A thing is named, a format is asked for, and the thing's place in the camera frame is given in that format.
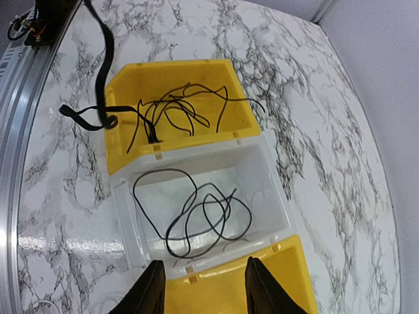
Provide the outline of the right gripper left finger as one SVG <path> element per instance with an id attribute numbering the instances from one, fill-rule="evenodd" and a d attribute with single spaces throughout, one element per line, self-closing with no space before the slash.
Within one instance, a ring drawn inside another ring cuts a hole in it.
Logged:
<path id="1" fill-rule="evenodd" d="M 153 260 L 114 307 L 114 313 L 164 313 L 165 291 L 164 263 Z"/>

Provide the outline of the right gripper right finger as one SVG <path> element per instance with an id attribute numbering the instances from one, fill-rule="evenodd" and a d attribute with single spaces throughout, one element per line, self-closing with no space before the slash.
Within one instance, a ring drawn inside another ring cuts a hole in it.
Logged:
<path id="1" fill-rule="evenodd" d="M 247 259 L 245 287 L 248 313 L 306 313 L 259 258 Z"/>

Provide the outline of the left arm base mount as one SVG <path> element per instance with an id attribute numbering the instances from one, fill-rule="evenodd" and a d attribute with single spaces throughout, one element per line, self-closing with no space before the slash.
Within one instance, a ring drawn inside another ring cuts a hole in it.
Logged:
<path id="1" fill-rule="evenodd" d="M 10 23 L 7 39 L 23 39 L 31 47 L 52 46 L 77 4 L 75 0 L 36 0 L 33 10 L 17 15 Z"/>

